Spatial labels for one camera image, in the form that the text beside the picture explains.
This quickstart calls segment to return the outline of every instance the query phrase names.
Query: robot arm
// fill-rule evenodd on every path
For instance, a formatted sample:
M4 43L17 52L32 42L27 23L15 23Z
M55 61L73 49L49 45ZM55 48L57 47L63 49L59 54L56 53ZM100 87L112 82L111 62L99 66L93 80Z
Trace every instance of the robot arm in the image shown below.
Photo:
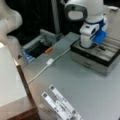
M69 0L65 16L71 21L85 21L80 29L82 47L100 45L105 39L108 21L103 15L103 0Z

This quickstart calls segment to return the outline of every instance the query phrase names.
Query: white cable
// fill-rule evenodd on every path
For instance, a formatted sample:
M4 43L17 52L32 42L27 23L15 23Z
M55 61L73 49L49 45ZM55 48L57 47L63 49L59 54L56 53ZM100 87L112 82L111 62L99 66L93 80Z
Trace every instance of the white cable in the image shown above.
M50 67L57 59L59 59L60 57L62 57L64 54L66 54L68 51L70 51L70 49L66 50L65 52L63 52L62 54L60 54L59 56L57 56L55 59L50 58L47 61L47 65L34 77L32 78L30 81L27 82L27 84L30 84L31 82L33 82L40 74L42 74L48 67Z

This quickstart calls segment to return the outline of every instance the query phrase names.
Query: gray table surface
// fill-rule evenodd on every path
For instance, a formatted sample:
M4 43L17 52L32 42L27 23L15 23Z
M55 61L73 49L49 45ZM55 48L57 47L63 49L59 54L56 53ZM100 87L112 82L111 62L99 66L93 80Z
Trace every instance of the gray table surface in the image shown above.
M79 35L69 33L53 46L50 54L42 54L24 68L27 81L45 66L49 58L55 58L69 48ZM54 98L48 87L53 84L80 113L84 120L118 120L120 117L120 64L107 76L102 76L73 61L70 52L58 59L44 71L29 87L36 104L50 106L42 99L47 92ZM43 120L52 120L40 112Z

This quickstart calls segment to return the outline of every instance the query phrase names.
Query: white object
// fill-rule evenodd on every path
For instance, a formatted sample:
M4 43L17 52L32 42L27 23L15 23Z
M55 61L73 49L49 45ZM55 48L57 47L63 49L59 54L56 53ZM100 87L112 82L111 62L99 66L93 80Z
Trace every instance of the white object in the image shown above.
M49 103L49 105L58 114L58 119L61 120L82 120L79 113L70 105L70 103L61 95L61 93L51 85L49 89L56 96L57 100L54 102L52 98L47 94L43 93L42 97Z
M0 48L0 107L27 96L8 47Z
M54 59L50 58L48 61L47 61L47 65L50 66L54 63Z
M115 6L109 6L108 8L111 9L111 10L115 10L115 11L119 10L119 7L115 7Z
M27 61L17 38L7 36L8 33L17 29L20 25L22 25L21 15L10 9L5 0L0 0L0 42L9 47L15 61L23 67L27 64Z
M103 15L103 8L103 0L69 0L66 3L65 14L69 20L85 20L80 29L82 47L91 48L93 38L95 37L94 35L101 29L99 22L102 20L102 24L104 24L102 30L104 32L107 30L108 20L107 17Z

